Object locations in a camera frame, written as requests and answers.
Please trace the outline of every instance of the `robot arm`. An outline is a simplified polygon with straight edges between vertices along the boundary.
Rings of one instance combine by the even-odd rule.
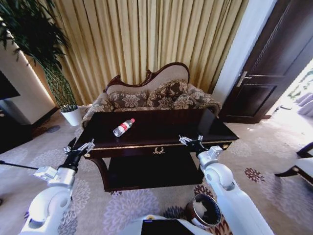
[[[58,235],[63,213],[70,205],[74,176],[80,158],[94,147],[93,140],[80,148],[72,150],[73,139],[65,148],[67,158],[58,170],[49,166],[39,168],[34,174],[48,182],[48,187],[31,202],[29,216],[21,235]]]
[[[202,137],[195,141],[180,137],[181,143],[196,152],[205,179],[216,193],[217,203],[233,234],[273,235],[251,198],[238,187],[231,170],[218,163],[217,157],[222,149],[213,146],[208,150],[203,147],[201,141]]]

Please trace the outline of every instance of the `white flower pot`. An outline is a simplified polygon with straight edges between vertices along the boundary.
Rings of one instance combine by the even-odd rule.
[[[63,114],[63,116],[72,126],[78,126],[82,121],[82,115],[79,109],[66,113],[61,112],[61,114]]]

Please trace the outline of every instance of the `floral upholstery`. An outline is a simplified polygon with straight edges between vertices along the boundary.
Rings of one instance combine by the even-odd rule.
[[[114,107],[110,103],[108,95],[106,93],[101,93],[84,116],[81,124],[82,128],[84,129],[87,126],[94,113],[112,112],[113,110]]]
[[[116,109],[144,107],[147,103],[147,92],[142,91],[135,94],[113,92],[110,94],[109,100]]]
[[[182,94],[175,100],[173,104],[173,109],[197,109],[200,107],[200,103],[197,102],[189,94]]]
[[[114,112],[148,111],[148,110],[169,110],[169,109],[170,109],[170,108],[160,108],[160,107],[137,107],[137,108],[115,109]]]
[[[182,80],[164,83],[149,95],[148,107],[172,107],[174,101],[187,90],[188,84]]]
[[[212,100],[210,94],[182,80],[164,83],[150,93],[148,100],[147,94],[146,91],[113,92],[110,96],[101,93],[84,116],[82,127],[85,128],[92,115],[98,112],[208,108],[217,115],[221,109],[221,104]]]

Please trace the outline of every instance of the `lower shelf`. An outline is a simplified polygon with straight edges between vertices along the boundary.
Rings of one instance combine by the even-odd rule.
[[[105,191],[201,184],[199,171],[188,152],[111,158]]]

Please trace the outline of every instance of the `chair leg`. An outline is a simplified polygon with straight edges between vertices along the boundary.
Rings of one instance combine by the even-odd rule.
[[[297,171],[294,170],[294,166],[292,168],[290,168],[289,170],[283,172],[283,173],[277,173],[275,174],[278,177],[287,177],[287,176],[292,176],[292,175],[296,175]]]

